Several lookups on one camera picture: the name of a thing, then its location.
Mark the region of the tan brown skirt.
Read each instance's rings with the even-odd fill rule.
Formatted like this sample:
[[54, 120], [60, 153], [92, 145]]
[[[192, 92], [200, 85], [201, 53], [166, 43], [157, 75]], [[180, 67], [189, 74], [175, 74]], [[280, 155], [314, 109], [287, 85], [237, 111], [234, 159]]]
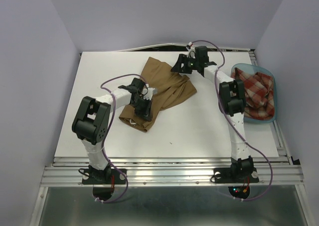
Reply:
[[186, 75], [171, 71], [171, 66], [155, 58], [148, 58], [141, 76], [158, 93], [153, 96], [152, 120], [146, 121], [136, 116], [132, 106], [125, 106], [119, 120], [137, 130], [147, 132], [154, 125], [160, 111], [175, 107], [197, 93], [195, 86]]

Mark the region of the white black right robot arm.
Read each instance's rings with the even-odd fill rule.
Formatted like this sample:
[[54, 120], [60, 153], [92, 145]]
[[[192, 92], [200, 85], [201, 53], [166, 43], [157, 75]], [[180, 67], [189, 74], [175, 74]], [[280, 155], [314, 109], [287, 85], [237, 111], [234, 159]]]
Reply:
[[171, 71], [192, 74], [197, 71], [201, 76], [215, 84], [218, 106], [228, 122], [231, 141], [231, 165], [228, 168], [215, 168], [211, 182], [235, 183], [245, 180], [254, 171], [254, 162], [245, 139], [244, 109], [246, 98], [244, 83], [231, 78], [213, 61], [209, 60], [206, 46], [186, 46], [188, 53], [179, 54]]

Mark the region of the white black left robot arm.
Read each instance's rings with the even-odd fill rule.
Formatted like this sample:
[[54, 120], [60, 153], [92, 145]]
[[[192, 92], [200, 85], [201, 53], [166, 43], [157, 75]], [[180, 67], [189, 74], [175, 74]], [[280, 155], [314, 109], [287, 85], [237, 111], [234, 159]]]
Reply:
[[82, 99], [72, 123], [72, 131], [83, 143], [89, 158], [88, 167], [79, 169], [84, 185], [111, 184], [115, 180], [119, 184], [125, 183], [126, 170], [116, 170], [105, 157], [104, 141], [118, 108], [132, 106], [137, 117], [151, 121], [151, 106], [156, 94], [155, 88], [142, 79], [133, 78], [129, 85], [121, 85], [106, 95]]

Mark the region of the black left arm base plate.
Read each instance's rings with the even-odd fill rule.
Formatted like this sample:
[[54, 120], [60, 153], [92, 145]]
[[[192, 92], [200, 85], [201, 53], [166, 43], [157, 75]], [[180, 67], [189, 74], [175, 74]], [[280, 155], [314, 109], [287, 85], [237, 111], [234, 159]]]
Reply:
[[105, 170], [89, 168], [80, 168], [78, 172], [82, 176], [83, 185], [125, 185], [126, 180], [116, 169], [106, 167]]

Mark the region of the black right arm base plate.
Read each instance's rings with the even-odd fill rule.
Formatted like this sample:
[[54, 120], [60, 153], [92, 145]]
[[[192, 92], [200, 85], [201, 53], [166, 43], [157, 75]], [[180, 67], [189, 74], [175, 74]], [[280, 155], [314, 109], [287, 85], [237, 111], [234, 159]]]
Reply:
[[237, 183], [259, 183], [259, 177], [257, 169], [253, 170], [239, 170], [235, 172], [230, 167], [219, 167], [213, 169], [213, 175], [210, 178], [210, 182], [216, 184], [237, 184]]

